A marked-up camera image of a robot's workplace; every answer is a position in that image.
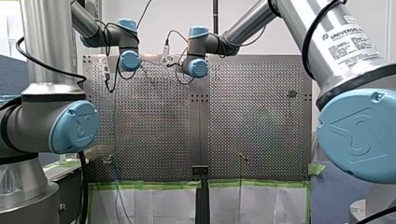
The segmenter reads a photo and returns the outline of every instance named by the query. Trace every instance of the white wall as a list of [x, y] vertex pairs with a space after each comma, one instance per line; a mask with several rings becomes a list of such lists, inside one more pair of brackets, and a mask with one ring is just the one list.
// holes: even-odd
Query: white wall
[[[126, 17], [138, 21], [147, 1], [103, 0], [103, 19], [115, 21]], [[228, 29], [256, 2], [257, 0], [219, 0], [219, 31], [224, 32]], [[391, 17], [391, 12], [396, 15], [396, 3], [392, 3], [392, 0], [349, 0], [347, 7], [384, 57], [396, 60], [396, 16]], [[187, 35], [189, 28], [197, 24], [212, 29], [212, 0], [152, 1], [139, 29], [141, 52], [162, 53], [163, 41], [169, 30], [176, 29]], [[173, 52], [179, 53], [186, 45], [175, 36], [171, 39], [171, 47]], [[240, 53], [300, 54], [300, 51], [285, 23], [281, 19], [276, 19], [256, 44], [242, 48]], [[316, 84], [313, 85], [313, 93], [314, 98], [319, 94]], [[318, 110], [315, 105], [312, 109], [312, 125], [315, 130]]]

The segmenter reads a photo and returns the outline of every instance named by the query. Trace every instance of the white paper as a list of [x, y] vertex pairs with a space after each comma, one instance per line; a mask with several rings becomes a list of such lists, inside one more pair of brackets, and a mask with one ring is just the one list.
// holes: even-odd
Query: white paper
[[195, 224], [195, 218], [155, 217], [154, 224]]
[[92, 223], [118, 223], [118, 220], [122, 224], [129, 223], [122, 207], [120, 195], [124, 202], [126, 214], [131, 221], [134, 220], [134, 203], [131, 200], [134, 198], [134, 191], [128, 189], [120, 190], [120, 195], [117, 196], [117, 194], [116, 190], [101, 190], [93, 194]]
[[[134, 224], [194, 224], [196, 189], [120, 189], [128, 217]], [[119, 223], [116, 190], [93, 194], [92, 223]], [[117, 199], [120, 224], [128, 224], [120, 197]]]
[[154, 190], [154, 217], [195, 217], [195, 189]]
[[237, 224], [239, 203], [239, 188], [210, 189], [210, 223]]
[[304, 224], [306, 189], [277, 189], [276, 223]]
[[239, 188], [212, 188], [209, 192], [212, 224], [305, 223], [306, 189], [243, 186], [240, 201]]
[[240, 223], [275, 223], [277, 188], [242, 187]]

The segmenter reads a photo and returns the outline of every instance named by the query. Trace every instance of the metal pole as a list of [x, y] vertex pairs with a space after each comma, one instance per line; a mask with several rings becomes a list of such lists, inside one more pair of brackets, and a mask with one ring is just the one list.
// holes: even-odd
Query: metal pole
[[78, 2], [75, 2], [71, 8], [73, 28], [75, 28], [83, 37], [91, 38], [100, 31], [101, 28], [95, 21], [95, 18]]
[[[21, 0], [26, 51], [40, 62], [73, 72], [69, 1]], [[84, 94], [72, 77], [28, 62], [29, 87], [23, 95]]]
[[219, 0], [213, 0], [213, 34], [219, 34]]
[[269, 7], [268, 1], [261, 0], [231, 27], [224, 37], [235, 45], [242, 45], [275, 18], [276, 15]]

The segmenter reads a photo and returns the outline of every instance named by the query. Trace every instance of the green tape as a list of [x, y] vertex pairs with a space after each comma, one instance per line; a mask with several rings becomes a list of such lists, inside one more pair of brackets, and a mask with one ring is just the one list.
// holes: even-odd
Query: green tape
[[157, 190], [200, 189], [201, 181], [192, 181], [192, 182], [120, 181], [120, 182], [111, 182], [111, 183], [91, 183], [90, 187], [92, 191], [117, 190], [117, 185], [119, 185], [119, 189], [157, 189]]
[[286, 182], [269, 180], [250, 180], [250, 179], [227, 179], [227, 180], [208, 180], [210, 188], [239, 188], [242, 186], [268, 187], [268, 188], [289, 188], [304, 189], [309, 182]]
[[308, 164], [309, 175], [320, 175], [324, 171], [324, 169], [326, 169], [326, 166], [319, 163]]
[[92, 205], [93, 205], [93, 193], [92, 186], [90, 185], [90, 195], [88, 201], [88, 224], [92, 224]]
[[311, 224], [311, 183], [307, 182], [305, 203], [305, 224]]

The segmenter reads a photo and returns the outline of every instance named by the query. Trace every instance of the robotic arm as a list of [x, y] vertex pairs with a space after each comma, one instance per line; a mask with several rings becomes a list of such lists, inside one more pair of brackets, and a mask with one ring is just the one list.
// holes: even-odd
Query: robotic arm
[[98, 111], [76, 83], [81, 76], [73, 74], [72, 14], [87, 47], [119, 46], [124, 71], [139, 68], [139, 41], [134, 21], [101, 27], [76, 1], [21, 0], [21, 9], [30, 84], [19, 98], [4, 103], [0, 97], [0, 219], [55, 224], [62, 210], [59, 187], [48, 182], [38, 153], [81, 152], [99, 125]]
[[328, 158], [359, 179], [396, 184], [396, 91], [384, 89], [396, 64], [384, 60], [341, 0], [261, 0], [223, 35], [191, 27], [181, 69], [205, 77], [207, 53], [233, 56], [281, 17], [321, 89], [318, 140]]
[[101, 27], [78, 2], [71, 6], [73, 27], [81, 34], [81, 41], [88, 48], [117, 46], [120, 50], [120, 67], [134, 72], [141, 64], [136, 22], [119, 19]]

